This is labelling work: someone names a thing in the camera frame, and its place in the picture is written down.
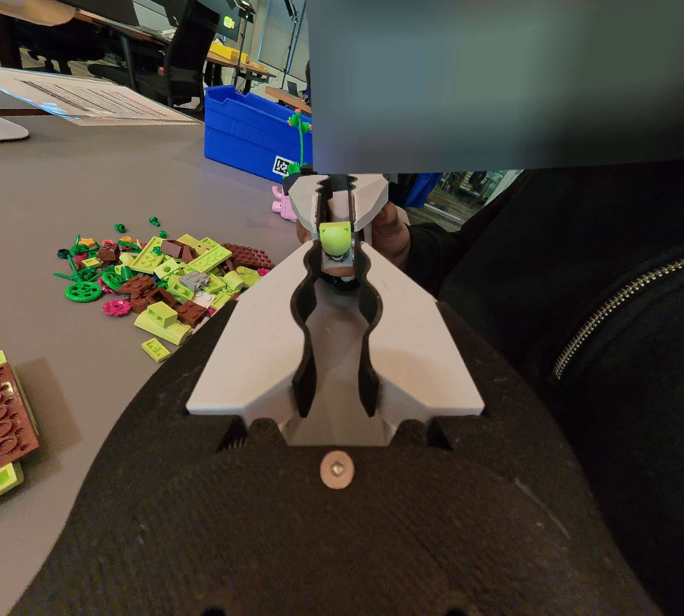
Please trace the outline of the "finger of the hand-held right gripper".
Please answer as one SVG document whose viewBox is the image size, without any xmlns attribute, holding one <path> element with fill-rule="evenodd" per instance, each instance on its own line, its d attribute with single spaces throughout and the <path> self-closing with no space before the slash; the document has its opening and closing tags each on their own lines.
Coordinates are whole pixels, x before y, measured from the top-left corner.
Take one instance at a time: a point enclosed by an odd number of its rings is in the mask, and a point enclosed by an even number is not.
<svg viewBox="0 0 684 616">
<path fill-rule="evenodd" d="M 356 246 L 363 230 L 388 201 L 389 183 L 383 174 L 349 176 L 349 221 L 352 245 Z"/>
<path fill-rule="evenodd" d="M 319 240 L 320 225 L 328 221 L 328 175 L 293 174 L 289 179 L 291 207 L 312 239 Z"/>
</svg>

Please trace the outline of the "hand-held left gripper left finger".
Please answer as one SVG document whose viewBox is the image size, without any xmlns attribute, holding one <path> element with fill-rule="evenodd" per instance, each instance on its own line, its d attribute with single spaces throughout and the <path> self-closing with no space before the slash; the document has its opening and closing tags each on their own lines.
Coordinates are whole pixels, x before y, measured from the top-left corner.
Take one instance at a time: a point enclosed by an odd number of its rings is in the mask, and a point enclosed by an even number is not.
<svg viewBox="0 0 684 616">
<path fill-rule="evenodd" d="M 321 245 L 304 243 L 240 296 L 186 404 L 194 415 L 278 424 L 287 444 L 312 406 L 315 360 L 306 320 L 317 304 Z"/>
</svg>

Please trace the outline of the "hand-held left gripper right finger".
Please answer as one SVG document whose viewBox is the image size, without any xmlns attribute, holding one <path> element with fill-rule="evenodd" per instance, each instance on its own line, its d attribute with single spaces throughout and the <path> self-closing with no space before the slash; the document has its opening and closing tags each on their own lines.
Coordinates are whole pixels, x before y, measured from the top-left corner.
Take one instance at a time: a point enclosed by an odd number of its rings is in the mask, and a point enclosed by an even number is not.
<svg viewBox="0 0 684 616">
<path fill-rule="evenodd" d="M 372 246 L 357 251 L 362 341 L 358 389 L 388 445 L 405 420 L 480 415 L 483 399 L 435 298 Z"/>
</svg>

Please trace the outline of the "lime green toy brick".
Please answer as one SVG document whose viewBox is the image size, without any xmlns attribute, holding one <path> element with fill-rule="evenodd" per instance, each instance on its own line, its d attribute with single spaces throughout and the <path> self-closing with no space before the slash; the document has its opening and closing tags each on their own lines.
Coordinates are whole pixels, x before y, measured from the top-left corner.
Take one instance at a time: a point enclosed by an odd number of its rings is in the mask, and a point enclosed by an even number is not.
<svg viewBox="0 0 684 616">
<path fill-rule="evenodd" d="M 352 225 L 349 221 L 321 223 L 319 236 L 322 249 L 334 260 L 344 259 L 352 247 Z"/>
</svg>

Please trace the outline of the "grey toy brick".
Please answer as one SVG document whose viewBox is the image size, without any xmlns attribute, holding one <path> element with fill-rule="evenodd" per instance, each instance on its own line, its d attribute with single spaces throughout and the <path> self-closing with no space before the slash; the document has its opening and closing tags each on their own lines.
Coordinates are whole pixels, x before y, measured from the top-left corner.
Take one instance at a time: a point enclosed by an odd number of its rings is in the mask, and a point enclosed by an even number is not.
<svg viewBox="0 0 684 616">
<path fill-rule="evenodd" d="M 344 255 L 336 256 L 322 251 L 321 272 L 337 278 L 354 277 L 356 270 L 353 251 L 349 250 Z"/>
</svg>

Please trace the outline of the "pile of toy bricks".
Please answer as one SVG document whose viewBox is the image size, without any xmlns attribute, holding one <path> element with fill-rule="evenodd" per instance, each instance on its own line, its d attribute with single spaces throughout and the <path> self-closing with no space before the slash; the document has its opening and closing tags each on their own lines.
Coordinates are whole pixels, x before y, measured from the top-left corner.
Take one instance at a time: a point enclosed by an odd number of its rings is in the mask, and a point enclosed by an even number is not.
<svg viewBox="0 0 684 616">
<path fill-rule="evenodd" d="M 235 302 L 275 267 L 261 249 L 159 229 L 147 241 L 114 225 L 115 237 L 97 241 L 77 236 L 57 250 L 65 270 L 64 296 L 78 304 L 101 304 L 109 318 L 131 318 L 147 333 L 142 351 L 156 363 L 167 360 L 215 313 Z"/>
</svg>

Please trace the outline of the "lime and brown brick assembly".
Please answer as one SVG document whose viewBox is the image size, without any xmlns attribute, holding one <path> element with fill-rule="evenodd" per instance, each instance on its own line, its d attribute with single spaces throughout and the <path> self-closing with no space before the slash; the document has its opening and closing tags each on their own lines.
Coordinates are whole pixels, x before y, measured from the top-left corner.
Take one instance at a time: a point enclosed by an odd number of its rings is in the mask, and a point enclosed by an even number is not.
<svg viewBox="0 0 684 616">
<path fill-rule="evenodd" d="M 20 460 L 39 446 L 38 427 L 26 393 L 1 351 L 1 495 L 23 482 Z"/>
</svg>

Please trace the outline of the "person's right forearm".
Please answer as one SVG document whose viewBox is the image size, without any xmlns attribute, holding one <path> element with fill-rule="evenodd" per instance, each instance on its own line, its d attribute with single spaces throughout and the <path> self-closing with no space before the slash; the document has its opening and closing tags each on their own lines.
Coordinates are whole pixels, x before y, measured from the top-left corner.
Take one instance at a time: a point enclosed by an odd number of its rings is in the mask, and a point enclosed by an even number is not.
<svg viewBox="0 0 684 616">
<path fill-rule="evenodd" d="M 454 303 L 467 294 L 483 295 L 485 287 L 503 279 L 501 271 L 524 254 L 516 222 L 510 220 L 511 202 L 542 170 L 524 171 L 489 205 L 470 217 L 457 232 L 425 223 L 408 228 L 410 248 L 404 272 L 439 300 Z"/>
</svg>

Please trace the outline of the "person's right hand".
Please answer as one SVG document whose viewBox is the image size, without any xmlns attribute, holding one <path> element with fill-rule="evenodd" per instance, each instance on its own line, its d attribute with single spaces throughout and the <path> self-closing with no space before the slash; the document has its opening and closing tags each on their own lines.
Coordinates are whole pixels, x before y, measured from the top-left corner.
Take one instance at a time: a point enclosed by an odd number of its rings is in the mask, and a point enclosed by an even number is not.
<svg viewBox="0 0 684 616">
<path fill-rule="evenodd" d="M 372 247 L 399 270 L 406 272 L 411 235 L 398 208 L 388 201 L 371 222 Z"/>
</svg>

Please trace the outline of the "toy flower in pink pot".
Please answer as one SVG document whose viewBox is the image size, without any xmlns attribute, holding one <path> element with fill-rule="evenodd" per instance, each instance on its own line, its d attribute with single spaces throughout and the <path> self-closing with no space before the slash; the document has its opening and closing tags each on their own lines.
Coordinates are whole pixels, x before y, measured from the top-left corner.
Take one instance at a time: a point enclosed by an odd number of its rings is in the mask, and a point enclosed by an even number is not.
<svg viewBox="0 0 684 616">
<path fill-rule="evenodd" d="M 291 201 L 286 193 L 286 179 L 290 176 L 296 177 L 302 170 L 303 166 L 307 164 L 305 158 L 305 143 L 304 137 L 311 132 L 311 122 L 307 121 L 302 116 L 302 110 L 296 108 L 292 115 L 288 118 L 288 124 L 290 127 L 296 129 L 299 134 L 300 142 L 300 158 L 298 160 L 285 160 L 280 157 L 276 158 L 274 165 L 274 171 L 283 175 L 282 186 L 278 188 L 276 186 L 272 187 L 272 193 L 275 196 L 275 200 L 272 203 L 272 210 L 278 213 L 282 218 L 295 222 L 297 217 L 291 206 Z"/>
</svg>

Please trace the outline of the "blue plastic bin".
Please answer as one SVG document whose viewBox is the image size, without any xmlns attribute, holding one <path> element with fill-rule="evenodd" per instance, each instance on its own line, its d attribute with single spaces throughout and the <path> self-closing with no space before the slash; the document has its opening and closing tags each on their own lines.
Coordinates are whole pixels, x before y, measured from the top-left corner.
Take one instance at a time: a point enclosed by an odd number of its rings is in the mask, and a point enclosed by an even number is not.
<svg viewBox="0 0 684 616">
<path fill-rule="evenodd" d="M 204 91 L 204 155 L 281 183 L 300 161 L 300 136 L 288 120 L 294 111 L 233 86 Z"/>
</svg>

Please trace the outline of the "yellow plastic bin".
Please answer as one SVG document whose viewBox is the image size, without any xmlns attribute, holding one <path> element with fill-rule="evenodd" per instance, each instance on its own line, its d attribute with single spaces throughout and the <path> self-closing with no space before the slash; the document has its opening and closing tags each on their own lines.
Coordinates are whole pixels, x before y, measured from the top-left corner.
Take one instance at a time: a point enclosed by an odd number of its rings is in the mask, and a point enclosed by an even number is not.
<svg viewBox="0 0 684 616">
<path fill-rule="evenodd" d="M 250 63 L 250 58 L 247 53 L 215 40 L 207 53 L 207 62 L 230 67 L 246 67 Z"/>
</svg>

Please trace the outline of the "black tripod stand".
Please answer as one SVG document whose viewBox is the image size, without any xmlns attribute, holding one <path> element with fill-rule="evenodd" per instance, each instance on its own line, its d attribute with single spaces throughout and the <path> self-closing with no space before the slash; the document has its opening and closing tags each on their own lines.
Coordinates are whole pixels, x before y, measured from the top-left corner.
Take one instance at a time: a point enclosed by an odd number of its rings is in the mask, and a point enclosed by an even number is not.
<svg viewBox="0 0 684 616">
<path fill-rule="evenodd" d="M 283 79 L 280 84 L 280 88 L 283 89 L 286 83 L 286 78 L 290 73 L 291 69 L 291 64 L 294 59 L 294 53 L 295 49 L 297 47 L 297 42 L 300 37 L 300 31 L 302 28 L 302 22 L 304 19 L 304 14 L 305 14 L 305 9 L 306 9 L 306 1 L 303 3 L 303 7 L 301 11 L 298 11 L 294 1 L 293 0 L 284 0 L 285 2 L 285 8 L 288 13 L 288 16 L 292 22 L 292 31 L 291 31 L 291 36 L 289 40 L 289 46 L 288 50 L 286 53 L 286 59 L 285 59 L 285 66 L 283 68 Z"/>
<path fill-rule="evenodd" d="M 256 10 L 252 4 L 247 0 L 226 0 L 228 6 L 232 10 L 236 10 L 241 22 L 241 27 L 239 30 L 239 54 L 237 56 L 237 66 L 235 68 L 235 74 L 233 77 L 233 86 L 237 87 L 238 79 L 243 75 L 241 74 L 242 69 L 242 55 L 244 52 L 244 41 L 247 30 L 247 25 L 254 23 L 254 17 L 256 15 Z"/>
</svg>

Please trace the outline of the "black office chair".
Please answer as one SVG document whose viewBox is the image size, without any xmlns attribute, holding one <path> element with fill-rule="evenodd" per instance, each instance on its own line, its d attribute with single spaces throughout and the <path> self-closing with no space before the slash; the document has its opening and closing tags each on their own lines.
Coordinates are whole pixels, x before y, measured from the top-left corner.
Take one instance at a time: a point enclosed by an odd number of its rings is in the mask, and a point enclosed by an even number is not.
<svg viewBox="0 0 684 616">
<path fill-rule="evenodd" d="M 219 25 L 219 14 L 197 0 L 186 0 L 183 17 L 166 50 L 163 92 L 167 105 L 199 98 L 204 112 L 203 68 Z"/>
</svg>

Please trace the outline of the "printed paper sheet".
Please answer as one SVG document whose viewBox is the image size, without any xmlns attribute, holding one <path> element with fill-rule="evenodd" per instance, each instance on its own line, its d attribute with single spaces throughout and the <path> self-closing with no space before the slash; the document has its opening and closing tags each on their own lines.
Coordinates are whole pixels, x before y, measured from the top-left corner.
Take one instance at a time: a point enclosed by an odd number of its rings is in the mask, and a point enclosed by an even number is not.
<svg viewBox="0 0 684 616">
<path fill-rule="evenodd" d="M 127 87 L 97 78 L 1 68 L 1 90 L 81 126 L 199 124 Z"/>
</svg>

